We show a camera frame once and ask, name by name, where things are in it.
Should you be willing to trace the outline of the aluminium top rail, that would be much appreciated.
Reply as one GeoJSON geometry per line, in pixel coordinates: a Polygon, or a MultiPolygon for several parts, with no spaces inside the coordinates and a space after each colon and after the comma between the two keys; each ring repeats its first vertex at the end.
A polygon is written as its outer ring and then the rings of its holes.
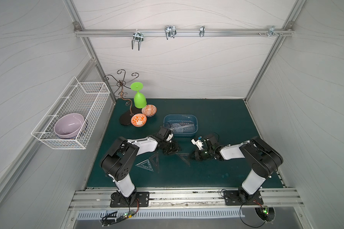
{"type": "MultiPolygon", "coordinates": [[[[176,29],[177,37],[199,37],[199,28],[198,29],[176,29]]],[[[205,28],[204,37],[265,37],[259,36],[258,33],[265,33],[269,28],[264,29],[209,29],[205,28]]],[[[107,38],[132,38],[135,32],[140,32],[144,35],[144,38],[156,38],[165,36],[164,29],[86,29],[75,31],[77,37],[107,37],[107,38]]],[[[276,29],[276,32],[281,32],[284,36],[293,36],[294,30],[286,29],[276,29]]]]}

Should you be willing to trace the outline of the brown stencil ruler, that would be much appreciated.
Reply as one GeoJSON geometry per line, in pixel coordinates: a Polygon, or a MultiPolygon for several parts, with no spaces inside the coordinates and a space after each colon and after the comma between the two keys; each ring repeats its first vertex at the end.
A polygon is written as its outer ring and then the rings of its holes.
{"type": "Polygon", "coordinates": [[[196,131],[196,127],[193,122],[180,122],[178,124],[183,127],[183,133],[192,133],[196,131]]]}

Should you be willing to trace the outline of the brown tall triangle ruler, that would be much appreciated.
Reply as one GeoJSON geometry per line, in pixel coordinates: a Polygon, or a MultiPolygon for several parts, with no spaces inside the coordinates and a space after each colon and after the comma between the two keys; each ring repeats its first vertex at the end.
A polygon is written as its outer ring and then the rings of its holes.
{"type": "Polygon", "coordinates": [[[157,173],[160,172],[159,169],[159,153],[155,152],[151,157],[149,157],[149,161],[153,167],[153,170],[157,173]]]}

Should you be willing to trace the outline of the red blue patterned bowl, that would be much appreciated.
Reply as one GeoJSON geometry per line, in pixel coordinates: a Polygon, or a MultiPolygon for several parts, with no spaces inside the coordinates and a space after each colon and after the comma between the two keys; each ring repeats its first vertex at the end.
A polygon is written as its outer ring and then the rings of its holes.
{"type": "Polygon", "coordinates": [[[141,111],[146,117],[153,117],[157,112],[157,107],[154,105],[146,105],[141,111]]]}

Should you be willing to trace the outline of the clear small triangle ruler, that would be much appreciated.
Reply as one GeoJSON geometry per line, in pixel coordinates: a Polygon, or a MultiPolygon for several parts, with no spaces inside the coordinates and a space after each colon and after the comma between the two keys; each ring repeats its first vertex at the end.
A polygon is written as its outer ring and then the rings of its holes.
{"type": "Polygon", "coordinates": [[[146,160],[136,164],[135,166],[139,167],[139,168],[142,168],[142,169],[145,169],[145,170],[148,170],[148,171],[151,171],[151,172],[154,171],[152,163],[151,163],[151,161],[149,159],[146,159],[146,160]]]}

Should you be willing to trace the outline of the blue plastic storage box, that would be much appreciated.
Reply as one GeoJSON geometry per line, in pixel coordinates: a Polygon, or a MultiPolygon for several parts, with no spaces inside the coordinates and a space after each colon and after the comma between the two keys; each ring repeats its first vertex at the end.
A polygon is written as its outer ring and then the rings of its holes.
{"type": "Polygon", "coordinates": [[[171,129],[176,137],[191,137],[198,132],[198,120],[189,114],[168,114],[164,117],[163,126],[171,129]]]}

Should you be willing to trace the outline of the green plastic goblet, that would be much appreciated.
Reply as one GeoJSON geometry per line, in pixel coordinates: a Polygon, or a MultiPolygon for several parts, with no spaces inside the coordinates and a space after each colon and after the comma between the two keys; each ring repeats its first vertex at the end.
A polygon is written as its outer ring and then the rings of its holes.
{"type": "Polygon", "coordinates": [[[131,90],[135,91],[134,105],[138,109],[143,109],[147,105],[146,97],[140,92],[143,89],[143,84],[140,82],[134,82],[131,84],[131,90]]]}

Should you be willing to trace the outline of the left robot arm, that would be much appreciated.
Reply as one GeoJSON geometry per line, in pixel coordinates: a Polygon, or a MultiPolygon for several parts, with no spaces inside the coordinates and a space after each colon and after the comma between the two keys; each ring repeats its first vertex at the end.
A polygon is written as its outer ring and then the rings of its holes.
{"type": "Polygon", "coordinates": [[[108,149],[100,166],[106,176],[112,178],[123,197],[133,197],[136,188],[131,180],[130,171],[136,157],[159,150],[165,154],[173,154],[178,152],[180,147],[172,134],[166,139],[153,135],[141,139],[126,139],[121,136],[108,149]]]}

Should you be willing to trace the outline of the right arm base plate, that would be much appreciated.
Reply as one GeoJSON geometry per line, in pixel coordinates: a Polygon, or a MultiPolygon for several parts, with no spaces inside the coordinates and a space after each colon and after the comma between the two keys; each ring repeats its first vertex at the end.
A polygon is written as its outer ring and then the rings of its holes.
{"type": "Polygon", "coordinates": [[[244,190],[224,190],[222,192],[226,206],[256,206],[264,205],[261,193],[257,191],[253,195],[246,193],[244,190]]]}

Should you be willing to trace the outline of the orange patterned bowl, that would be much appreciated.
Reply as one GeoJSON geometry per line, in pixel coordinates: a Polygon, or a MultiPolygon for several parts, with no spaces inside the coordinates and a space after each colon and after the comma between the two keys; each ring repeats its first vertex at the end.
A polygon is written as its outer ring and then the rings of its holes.
{"type": "Polygon", "coordinates": [[[142,113],[135,114],[131,118],[131,124],[135,127],[142,127],[146,124],[146,122],[147,122],[147,116],[142,113]]]}

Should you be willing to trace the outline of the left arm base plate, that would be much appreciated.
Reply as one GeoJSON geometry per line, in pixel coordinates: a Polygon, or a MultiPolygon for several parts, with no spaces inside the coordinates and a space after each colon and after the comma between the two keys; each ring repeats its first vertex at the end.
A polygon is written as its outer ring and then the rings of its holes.
{"type": "Polygon", "coordinates": [[[111,208],[136,208],[149,206],[149,192],[134,191],[129,197],[124,197],[119,192],[114,192],[111,195],[111,208]]]}

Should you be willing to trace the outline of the brown small triangle ruler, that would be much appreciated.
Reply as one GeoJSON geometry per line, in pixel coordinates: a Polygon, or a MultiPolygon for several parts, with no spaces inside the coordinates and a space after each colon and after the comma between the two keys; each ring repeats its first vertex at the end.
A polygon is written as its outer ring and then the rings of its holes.
{"type": "Polygon", "coordinates": [[[177,156],[187,164],[187,166],[191,166],[190,160],[189,160],[189,154],[186,153],[177,153],[177,156]]]}

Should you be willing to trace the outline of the purple bowl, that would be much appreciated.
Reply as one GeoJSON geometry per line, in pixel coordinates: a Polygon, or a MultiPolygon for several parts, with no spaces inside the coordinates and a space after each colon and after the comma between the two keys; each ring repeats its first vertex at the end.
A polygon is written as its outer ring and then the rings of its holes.
{"type": "Polygon", "coordinates": [[[78,135],[84,122],[85,119],[81,114],[67,114],[55,123],[54,132],[61,139],[71,139],[78,135]]]}

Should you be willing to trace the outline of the clear protractor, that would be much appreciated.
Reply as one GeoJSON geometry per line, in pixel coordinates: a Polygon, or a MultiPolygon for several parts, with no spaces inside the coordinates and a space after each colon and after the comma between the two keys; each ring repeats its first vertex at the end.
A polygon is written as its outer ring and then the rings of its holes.
{"type": "Polygon", "coordinates": [[[178,123],[173,123],[171,125],[171,131],[174,134],[181,134],[181,133],[183,133],[183,127],[180,124],[178,124],[178,123]]]}

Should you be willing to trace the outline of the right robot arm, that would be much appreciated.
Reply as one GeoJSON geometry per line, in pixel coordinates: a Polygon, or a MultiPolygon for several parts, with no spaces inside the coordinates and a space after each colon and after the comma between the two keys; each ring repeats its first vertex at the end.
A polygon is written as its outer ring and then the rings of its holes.
{"type": "Polygon", "coordinates": [[[269,144],[258,136],[236,145],[220,145],[215,135],[192,139],[197,147],[190,157],[196,161],[215,159],[228,161],[244,158],[251,166],[247,178],[238,190],[238,200],[241,203],[250,201],[262,184],[283,164],[283,157],[269,144]]]}

